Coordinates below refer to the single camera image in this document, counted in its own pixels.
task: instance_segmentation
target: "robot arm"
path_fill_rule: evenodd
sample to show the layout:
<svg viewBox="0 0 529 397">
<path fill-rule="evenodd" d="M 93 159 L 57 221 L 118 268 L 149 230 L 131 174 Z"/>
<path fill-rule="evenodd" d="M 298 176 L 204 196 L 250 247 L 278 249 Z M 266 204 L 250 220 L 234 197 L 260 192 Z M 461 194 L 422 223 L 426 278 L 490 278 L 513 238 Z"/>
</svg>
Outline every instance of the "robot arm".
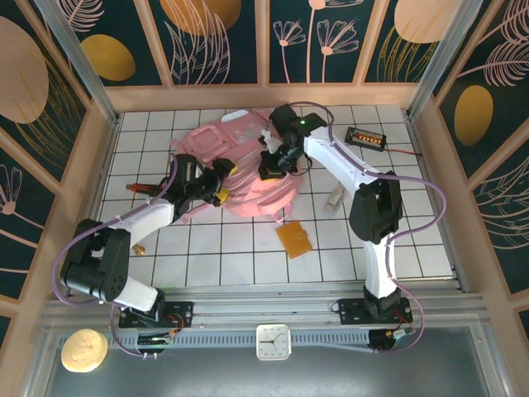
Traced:
<svg viewBox="0 0 529 397">
<path fill-rule="evenodd" d="M 226 195 L 223 180 L 236 170 L 227 159 L 216 159 L 204 168 L 192 155 L 176 155 L 178 168 L 174 182 L 164 195 L 142 210 L 117 217 L 119 222 L 92 233 L 72 246 L 64 260 L 60 281 L 106 302 L 122 304 L 147 321 L 157 323 L 164 315 L 163 291 L 144 285 L 128 275 L 130 249 L 152 232 L 180 219 L 194 200 L 219 206 Z M 128 189 L 158 197 L 167 179 L 160 184 L 133 184 Z M 91 219 L 81 221 L 75 235 L 100 226 Z M 102 251 L 96 257 L 94 252 Z"/>
<path fill-rule="evenodd" d="M 261 179 L 281 178 L 287 172 L 297 172 L 298 159 L 306 154 L 322 163 L 345 186 L 353 197 L 349 224 L 364 243 L 365 305 L 374 318 L 392 313 L 400 301 L 400 289 L 388 274 L 385 256 L 387 241 L 398 230 L 398 220 L 403 216 L 399 182 L 377 179 L 354 167 L 333 146 L 327 124 L 315 113 L 298 117 L 289 105 L 283 105 L 272 112 L 270 121 L 283 144 L 274 153 L 261 153 Z M 340 146 L 365 170 L 379 174 L 337 138 L 334 145 Z M 389 254 L 389 269 L 395 274 L 393 244 Z"/>
</svg>

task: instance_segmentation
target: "white clock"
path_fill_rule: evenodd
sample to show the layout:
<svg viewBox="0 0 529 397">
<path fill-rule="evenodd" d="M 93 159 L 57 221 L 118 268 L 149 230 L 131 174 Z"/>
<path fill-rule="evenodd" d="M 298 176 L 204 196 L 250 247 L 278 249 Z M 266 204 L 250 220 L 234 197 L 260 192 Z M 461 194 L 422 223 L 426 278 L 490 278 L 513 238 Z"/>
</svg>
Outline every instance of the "white clock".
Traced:
<svg viewBox="0 0 529 397">
<path fill-rule="evenodd" d="M 286 360 L 292 353 L 290 330 L 284 324 L 257 327 L 257 358 L 262 361 Z"/>
</svg>

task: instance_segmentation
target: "pink fabric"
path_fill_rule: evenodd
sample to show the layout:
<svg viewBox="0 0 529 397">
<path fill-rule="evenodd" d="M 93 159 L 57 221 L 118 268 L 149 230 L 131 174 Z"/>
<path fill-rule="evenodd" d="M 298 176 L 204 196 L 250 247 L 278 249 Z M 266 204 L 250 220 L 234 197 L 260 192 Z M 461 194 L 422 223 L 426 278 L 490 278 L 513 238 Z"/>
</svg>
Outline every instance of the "pink fabric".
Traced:
<svg viewBox="0 0 529 397">
<path fill-rule="evenodd" d="M 223 207 L 242 217 L 271 215 L 282 222 L 276 214 L 288 209 L 298 193 L 302 176 L 287 175 L 278 180 L 261 180 L 258 168 L 264 147 L 258 141 L 260 133 L 269 126 L 270 111 L 250 112 L 230 122 L 220 120 L 191 131 L 181 141 L 173 141 L 178 152 L 195 155 L 206 166 L 211 166 L 217 157 L 231 160 L 238 171 L 224 181 L 223 188 L 230 194 Z M 186 214 L 188 222 L 193 212 Z"/>
</svg>

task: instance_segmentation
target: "wallpaper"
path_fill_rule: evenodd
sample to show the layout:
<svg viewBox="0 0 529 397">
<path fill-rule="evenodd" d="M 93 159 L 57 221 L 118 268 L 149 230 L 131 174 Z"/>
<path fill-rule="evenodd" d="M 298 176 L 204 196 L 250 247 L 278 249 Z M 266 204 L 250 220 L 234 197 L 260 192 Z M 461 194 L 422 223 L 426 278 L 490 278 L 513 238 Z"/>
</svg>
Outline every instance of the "wallpaper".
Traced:
<svg viewBox="0 0 529 397">
<path fill-rule="evenodd" d="M 529 117 L 529 2 L 507 0 L 440 105 L 471 176 Z"/>
<path fill-rule="evenodd" d="M 270 1 L 270 83 L 350 83 L 374 0 Z"/>
<path fill-rule="evenodd" d="M 3 340 L 7 335 L 7 329 L 11 319 L 9 317 L 0 316 L 0 352 L 2 351 Z"/>
<path fill-rule="evenodd" d="M 418 83 L 461 0 L 391 0 L 365 82 Z"/>
<path fill-rule="evenodd" d="M 446 66 L 445 71 L 443 72 L 443 74 L 439 78 L 439 81 L 437 82 L 436 87 L 433 89 L 433 94 L 435 96 L 437 96 L 437 94 L 441 90 L 443 84 L 445 83 L 446 79 L 448 78 L 448 75 L 452 71 L 452 65 L 455 63 L 456 60 L 458 60 L 460 58 L 461 53 L 463 52 L 463 50 L 465 49 L 467 43 L 469 42 L 470 37 L 472 37 L 472 35 L 474 34 L 474 31 L 478 27 L 478 24 L 481 22 L 481 18 L 483 18 L 483 15 L 487 11 L 487 8 L 488 8 L 488 6 L 490 5 L 491 2 L 492 2 L 492 0 L 483 0 L 483 2 L 481 3 L 481 7 L 478 10 L 478 14 L 474 18 L 474 21 L 472 22 L 472 25 L 470 25 L 470 28 L 467 31 L 467 33 L 465 34 L 465 37 L 463 38 L 463 40 L 461 41 L 461 44 L 460 44 L 459 48 L 454 53 L 454 56 L 452 56 L 452 59 L 450 60 L 449 64 Z"/>
<path fill-rule="evenodd" d="M 254 0 L 150 0 L 175 84 L 257 83 Z"/>
<path fill-rule="evenodd" d="M 132 0 L 56 1 L 105 86 L 161 85 Z"/>
<path fill-rule="evenodd" d="M 511 293 L 529 288 L 529 141 L 474 196 Z"/>
<path fill-rule="evenodd" d="M 529 339 L 529 310 L 523 310 L 518 314 L 520 315 L 520 321 L 522 322 L 523 329 L 526 332 L 527 339 Z"/>
<path fill-rule="evenodd" d="M 0 149 L 0 294 L 18 299 L 55 196 Z"/>
<path fill-rule="evenodd" d="M 12 0 L 0 37 L 0 128 L 60 180 L 86 108 Z"/>
</svg>

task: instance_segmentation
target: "round bread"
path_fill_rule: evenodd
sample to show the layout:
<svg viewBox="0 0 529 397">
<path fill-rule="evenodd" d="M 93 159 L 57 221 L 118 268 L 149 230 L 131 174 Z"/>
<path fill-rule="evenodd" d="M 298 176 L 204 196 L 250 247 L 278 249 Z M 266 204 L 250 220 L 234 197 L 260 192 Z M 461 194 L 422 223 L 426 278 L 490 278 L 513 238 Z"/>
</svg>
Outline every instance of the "round bread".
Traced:
<svg viewBox="0 0 529 397">
<path fill-rule="evenodd" d="M 90 372 L 105 359 L 108 342 L 92 329 L 81 329 L 68 338 L 60 353 L 64 368 L 71 372 Z"/>
</svg>

